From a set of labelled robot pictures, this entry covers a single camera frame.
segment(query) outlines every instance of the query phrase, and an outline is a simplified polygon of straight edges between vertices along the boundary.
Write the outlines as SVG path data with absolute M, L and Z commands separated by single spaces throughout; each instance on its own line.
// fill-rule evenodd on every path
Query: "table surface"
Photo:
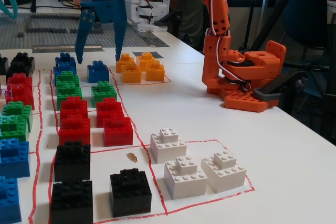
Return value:
M 204 56 L 168 33 L 156 35 L 170 47 L 123 48 L 123 52 L 157 51 L 164 57 L 160 61 L 165 66 L 165 83 L 120 83 L 120 76 L 115 73 L 114 49 L 105 48 L 105 52 L 84 53 L 82 65 L 77 65 L 84 98 L 90 101 L 86 66 L 93 60 L 102 60 L 111 69 L 110 82 L 118 88 L 118 100 L 123 102 L 125 113 L 134 123 L 134 146 L 141 145 L 141 142 L 149 144 L 150 134 L 158 132 L 162 127 L 176 128 L 183 140 L 188 142 L 218 140 L 239 159 L 239 163 L 247 167 L 247 176 L 254 190 L 235 194 L 237 197 L 211 200 L 206 202 L 208 204 L 197 204 L 198 197 L 194 197 L 188 201 L 194 207 L 177 211 L 170 209 L 179 208 L 185 202 L 170 200 L 162 192 L 164 202 L 170 207 L 164 210 L 154 177 L 148 170 L 145 149 L 135 147 L 101 152 L 114 148 L 102 146 L 102 130 L 95 128 L 96 113 L 89 102 L 91 151 L 97 153 L 91 155 L 94 221 L 105 223 L 112 220 L 108 202 L 109 175 L 124 168 L 146 167 L 153 194 L 152 212 L 145 215 L 146 218 L 118 221 L 205 223 L 218 220 L 226 223 L 281 224 L 333 222 L 336 148 L 279 108 L 271 108 L 263 113 L 223 108 L 222 100 L 207 94 L 206 87 L 201 82 Z M 0 53 L 11 60 L 19 51 L 1 50 Z M 53 182 L 51 164 L 58 145 L 56 125 L 59 125 L 59 117 L 53 108 L 56 97 L 51 95 L 55 94 L 56 89 L 53 88 L 50 73 L 55 65 L 54 58 L 59 54 L 32 54 L 31 50 L 25 51 L 35 57 L 36 61 L 33 76 L 35 111 L 33 130 L 29 137 L 31 177 L 19 179 L 20 205 L 23 223 L 47 223 Z M 219 147 L 222 148 L 204 144 L 196 150 L 193 144 L 188 144 L 188 152 L 197 153 L 197 159 L 201 159 L 203 152 L 204 155 L 213 153 Z M 138 157 L 138 163 L 134 164 L 124 158 L 124 151 L 130 150 Z M 162 170 L 163 166 L 153 164 L 152 168 L 157 171 Z M 160 174 L 155 172 L 159 188 L 164 191 Z

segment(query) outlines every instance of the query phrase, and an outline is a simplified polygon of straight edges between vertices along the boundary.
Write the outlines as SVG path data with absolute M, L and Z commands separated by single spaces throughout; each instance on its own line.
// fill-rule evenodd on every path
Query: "red lego brick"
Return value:
M 104 146 L 120 146 L 133 144 L 133 128 L 130 118 L 118 117 L 117 120 L 103 119 Z
M 81 141 L 83 145 L 90 144 L 90 119 L 82 115 L 69 115 L 61 120 L 59 130 L 59 145 L 65 142 Z
M 9 84 L 5 90 L 6 104 L 9 102 L 23 102 L 23 105 L 34 106 L 34 96 L 30 88 L 25 87 L 23 84 Z
M 88 102 L 80 100 L 80 97 L 68 97 L 66 101 L 61 102 L 60 119 L 67 119 L 69 115 L 82 115 L 88 118 Z
M 13 77 L 9 77 L 7 85 L 9 84 L 23 84 L 25 88 L 29 88 L 33 92 L 33 79 L 32 77 L 26 77 L 25 73 L 15 73 Z
M 119 117 L 120 115 L 123 117 L 123 112 L 121 108 L 121 103 L 116 102 L 115 98 L 104 98 L 103 102 L 97 102 L 97 128 L 103 128 L 103 119 Z

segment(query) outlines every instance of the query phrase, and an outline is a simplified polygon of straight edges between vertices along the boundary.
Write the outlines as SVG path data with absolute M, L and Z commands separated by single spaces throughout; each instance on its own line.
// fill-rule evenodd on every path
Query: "small brown debris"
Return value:
M 138 159 L 133 153 L 127 153 L 126 156 L 129 158 L 130 161 L 137 162 Z

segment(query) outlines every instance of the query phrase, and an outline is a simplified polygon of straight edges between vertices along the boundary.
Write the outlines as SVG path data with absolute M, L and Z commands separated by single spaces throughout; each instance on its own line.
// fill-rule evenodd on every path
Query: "gray lego baseplate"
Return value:
M 79 14 L 19 13 L 16 20 L 0 14 L 0 49 L 26 49 L 38 45 L 75 45 Z M 95 23 L 87 44 L 115 47 L 113 24 Z M 124 47 L 148 47 L 128 25 Z

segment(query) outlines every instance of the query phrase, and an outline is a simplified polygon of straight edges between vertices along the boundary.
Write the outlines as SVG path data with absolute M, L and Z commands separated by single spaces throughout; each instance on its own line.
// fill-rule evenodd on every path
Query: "yellow lego brick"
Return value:
M 150 52 L 143 52 L 141 56 L 137 56 L 136 58 L 136 64 L 140 67 L 142 72 L 146 71 L 146 65 L 148 63 L 151 63 L 152 60 L 155 60 Z
M 121 73 L 121 66 L 126 66 L 127 62 L 134 62 L 134 58 L 130 57 L 130 54 L 121 54 L 117 61 L 117 73 Z
M 146 81 L 164 81 L 164 66 L 158 60 L 146 65 Z
M 121 66 L 121 81 L 124 83 L 141 82 L 141 71 L 139 66 L 134 61 L 127 62 L 126 65 Z

